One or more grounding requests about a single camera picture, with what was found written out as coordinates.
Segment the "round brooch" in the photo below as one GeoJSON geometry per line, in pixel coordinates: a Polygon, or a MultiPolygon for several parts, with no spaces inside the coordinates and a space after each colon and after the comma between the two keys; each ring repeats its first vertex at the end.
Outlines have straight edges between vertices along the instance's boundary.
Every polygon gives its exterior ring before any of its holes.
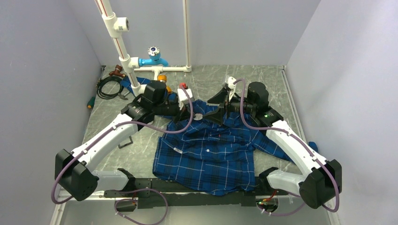
{"type": "Polygon", "coordinates": [[[203,119],[203,115],[202,114],[200,114],[200,113],[196,113],[195,115],[194,115],[194,118],[193,118],[194,120],[202,120],[203,119]]]}

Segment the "blue plaid shirt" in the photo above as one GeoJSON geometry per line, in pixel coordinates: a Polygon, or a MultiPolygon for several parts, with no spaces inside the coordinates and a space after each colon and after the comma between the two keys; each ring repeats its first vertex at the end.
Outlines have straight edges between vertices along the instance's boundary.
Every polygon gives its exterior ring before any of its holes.
{"type": "MultiPolygon", "coordinates": [[[[204,116],[215,109],[215,104],[193,102],[194,114],[204,116]]],[[[245,126],[240,113],[231,113],[222,126],[205,119],[170,119],[167,132],[158,139],[152,172],[159,179],[212,195],[251,191],[256,184],[255,150],[291,160],[261,131],[245,126]]]]}

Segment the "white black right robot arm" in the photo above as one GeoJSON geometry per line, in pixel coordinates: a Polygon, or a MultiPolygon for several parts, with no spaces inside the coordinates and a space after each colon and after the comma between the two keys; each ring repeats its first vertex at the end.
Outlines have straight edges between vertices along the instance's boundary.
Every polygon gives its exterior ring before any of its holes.
{"type": "Polygon", "coordinates": [[[236,93],[236,81],[226,83],[207,103],[218,107],[204,118],[219,125],[230,113],[240,113],[243,124],[261,131],[295,163],[301,174],[284,172],[276,167],[261,173],[259,190],[269,195],[276,189],[300,197],[310,208],[324,207],[337,212],[342,192],[342,165],[327,160],[305,143],[291,129],[283,116],[269,105],[265,84],[252,82],[242,94],[236,93]]]}

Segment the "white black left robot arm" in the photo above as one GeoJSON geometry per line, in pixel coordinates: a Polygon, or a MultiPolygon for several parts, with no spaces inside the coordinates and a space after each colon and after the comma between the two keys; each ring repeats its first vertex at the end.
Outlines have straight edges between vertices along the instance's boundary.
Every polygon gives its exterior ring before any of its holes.
{"type": "Polygon", "coordinates": [[[59,204],[55,196],[57,185],[64,188],[70,198],[82,201],[96,191],[113,191],[124,197],[136,190],[136,179],[127,170],[97,171],[98,164],[122,141],[144,127],[157,131],[162,129],[151,125],[156,115],[173,117],[176,121],[193,120],[194,97],[191,89],[181,83],[174,101],[169,100],[166,84],[152,80],[132,102],[128,103],[116,118],[92,139],[72,151],[62,149],[55,157],[54,185],[51,199],[59,204]]]}

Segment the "orange plastic faucet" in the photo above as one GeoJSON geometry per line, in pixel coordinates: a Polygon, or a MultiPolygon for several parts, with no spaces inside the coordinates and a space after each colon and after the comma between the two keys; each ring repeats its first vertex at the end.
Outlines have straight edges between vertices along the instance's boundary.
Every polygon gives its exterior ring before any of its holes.
{"type": "MultiPolygon", "coordinates": [[[[159,74],[157,80],[167,84],[167,76],[165,74],[159,74]]],[[[166,90],[168,94],[172,93],[172,89],[168,85],[166,85],[166,90]]]]}

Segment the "black hinged display case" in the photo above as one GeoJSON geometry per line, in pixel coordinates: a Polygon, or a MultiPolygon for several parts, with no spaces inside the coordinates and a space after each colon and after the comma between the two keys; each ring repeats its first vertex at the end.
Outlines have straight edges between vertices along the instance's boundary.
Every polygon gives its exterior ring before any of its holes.
{"type": "Polygon", "coordinates": [[[128,138],[124,143],[120,143],[117,147],[118,147],[119,149],[122,149],[122,148],[124,148],[124,147],[126,147],[126,146],[129,146],[129,145],[133,144],[133,143],[134,143],[134,142],[133,142],[132,137],[129,136],[129,138],[128,138]]]}

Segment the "blue plastic faucet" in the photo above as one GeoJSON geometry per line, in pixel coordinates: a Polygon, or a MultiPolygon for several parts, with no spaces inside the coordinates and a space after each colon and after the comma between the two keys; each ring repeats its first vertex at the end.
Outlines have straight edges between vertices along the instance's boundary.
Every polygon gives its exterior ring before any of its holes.
{"type": "Polygon", "coordinates": [[[138,59],[140,67],[162,65],[168,67],[169,63],[161,57],[160,49],[157,46],[151,46],[148,49],[148,59],[138,59]]]}

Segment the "green orange handled screwdriver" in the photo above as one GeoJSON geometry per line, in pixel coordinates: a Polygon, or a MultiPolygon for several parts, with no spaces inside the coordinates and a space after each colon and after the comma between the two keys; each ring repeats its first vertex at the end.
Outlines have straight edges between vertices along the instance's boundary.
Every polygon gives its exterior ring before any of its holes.
{"type": "Polygon", "coordinates": [[[96,97],[93,96],[93,97],[91,97],[90,100],[88,101],[88,103],[87,103],[87,108],[88,108],[88,109],[92,109],[92,108],[94,107],[95,98],[96,98],[96,97]]]}

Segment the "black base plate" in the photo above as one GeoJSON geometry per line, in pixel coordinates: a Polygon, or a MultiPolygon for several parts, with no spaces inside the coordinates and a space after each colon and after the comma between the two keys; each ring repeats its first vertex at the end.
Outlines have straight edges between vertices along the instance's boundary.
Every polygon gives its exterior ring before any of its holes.
{"type": "MultiPolygon", "coordinates": [[[[275,191],[262,184],[262,179],[256,177],[256,184],[254,190],[231,192],[222,196],[207,194],[205,192],[198,192],[187,188],[173,181],[164,181],[156,178],[137,178],[135,180],[135,188],[152,188],[161,192],[169,206],[207,206],[207,205],[239,205],[244,207],[254,207],[256,202],[269,198],[274,195],[273,200],[281,195],[285,197],[287,192],[278,190],[275,191]]],[[[134,197],[138,202],[139,209],[151,209],[154,207],[164,206],[163,198],[152,191],[142,191],[138,193],[122,194],[114,190],[106,190],[103,194],[105,198],[129,198],[134,197]]]]}

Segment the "white pvc pipe frame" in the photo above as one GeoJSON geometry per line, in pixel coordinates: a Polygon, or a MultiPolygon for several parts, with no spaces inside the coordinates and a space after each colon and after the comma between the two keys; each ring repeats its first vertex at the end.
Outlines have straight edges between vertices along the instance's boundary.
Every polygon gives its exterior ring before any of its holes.
{"type": "Polygon", "coordinates": [[[125,47],[122,34],[130,30],[130,24],[127,17],[118,17],[111,7],[108,0],[96,0],[97,8],[101,14],[104,25],[113,41],[113,44],[118,52],[119,61],[123,67],[127,78],[130,81],[130,88],[133,94],[137,96],[144,92],[144,85],[139,83],[135,72],[153,72],[154,77],[157,78],[161,72],[184,72],[192,71],[190,59],[190,43],[189,43],[189,2],[183,1],[183,19],[184,19],[184,38],[185,38],[185,58],[186,64],[183,67],[164,67],[162,65],[140,67],[138,65],[139,57],[131,57],[125,47]]]}

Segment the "aluminium rail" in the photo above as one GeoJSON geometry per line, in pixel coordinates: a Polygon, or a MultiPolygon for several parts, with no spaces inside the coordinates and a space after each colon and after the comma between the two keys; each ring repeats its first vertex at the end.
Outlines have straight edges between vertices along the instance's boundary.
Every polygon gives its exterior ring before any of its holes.
{"type": "MultiPolygon", "coordinates": [[[[150,187],[165,193],[198,192],[198,190],[185,187],[173,181],[144,178],[137,179],[130,174],[128,174],[127,183],[122,187],[122,189],[105,187],[104,185],[101,186],[100,181],[101,179],[98,176],[89,174],[88,177],[77,176],[76,178],[61,178],[59,184],[77,201],[86,199],[96,191],[109,192],[106,194],[106,197],[130,196],[131,193],[128,192],[138,189],[146,190],[150,187]]],[[[298,184],[298,196],[301,197],[307,205],[311,205],[313,208],[318,208],[319,205],[324,204],[335,197],[335,189],[330,178],[323,176],[309,176],[305,181],[298,184]]]]}

